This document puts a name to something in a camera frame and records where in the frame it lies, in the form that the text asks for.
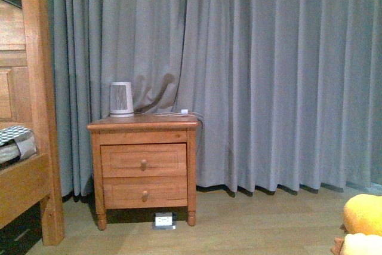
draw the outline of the space heater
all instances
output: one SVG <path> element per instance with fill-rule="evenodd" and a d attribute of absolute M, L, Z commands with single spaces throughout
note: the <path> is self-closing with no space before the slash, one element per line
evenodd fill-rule
<path fill-rule="evenodd" d="M 110 86 L 110 116 L 114 118 L 134 116 L 130 82 L 112 82 Z"/>

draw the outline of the wooden knob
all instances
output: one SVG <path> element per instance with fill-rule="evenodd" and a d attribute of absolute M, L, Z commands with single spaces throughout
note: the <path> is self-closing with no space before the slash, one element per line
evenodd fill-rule
<path fill-rule="evenodd" d="M 142 192 L 142 201 L 146 202 L 149 197 L 149 193 L 147 191 Z"/>
<path fill-rule="evenodd" d="M 141 170 L 146 170 L 147 167 L 147 161 L 145 159 L 141 160 Z"/>

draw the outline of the wooden floor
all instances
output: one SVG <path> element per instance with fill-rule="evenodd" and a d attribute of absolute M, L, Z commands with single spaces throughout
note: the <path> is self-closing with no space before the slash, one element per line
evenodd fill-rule
<path fill-rule="evenodd" d="M 153 230 L 153 212 L 159 210 L 110 210 L 109 224 L 99 231 L 94 203 L 64 203 L 66 237 L 57 247 L 38 241 L 28 255 L 70 254 L 259 254 L 326 255 L 340 230 L 346 201 L 359 194 L 321 188 L 318 193 L 302 189 L 292 194 L 278 189 L 274 195 L 256 190 L 252 196 L 235 197 L 220 189 L 199 190 L 195 227 L 185 222 L 183 208 L 177 213 L 175 230 Z"/>

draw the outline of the plush toy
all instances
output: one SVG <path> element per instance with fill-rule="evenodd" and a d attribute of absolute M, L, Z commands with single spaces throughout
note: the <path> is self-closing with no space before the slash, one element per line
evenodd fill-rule
<path fill-rule="evenodd" d="M 336 238 L 335 255 L 382 254 L 382 196 L 360 194 L 344 207 L 344 238 Z"/>
<path fill-rule="evenodd" d="M 343 220 L 350 234 L 382 236 L 382 196 L 359 194 L 350 198 L 344 207 Z"/>
<path fill-rule="evenodd" d="M 331 249 L 335 255 L 381 255 L 382 236 L 362 233 L 347 234 L 345 239 L 336 238 Z"/>

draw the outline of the wooden nightstand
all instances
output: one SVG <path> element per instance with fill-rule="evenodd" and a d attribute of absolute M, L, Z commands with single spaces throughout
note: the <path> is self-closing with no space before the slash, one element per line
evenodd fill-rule
<path fill-rule="evenodd" d="M 106 229 L 106 210 L 187 206 L 196 223 L 194 116 L 135 115 L 88 125 L 93 146 L 95 209 Z"/>

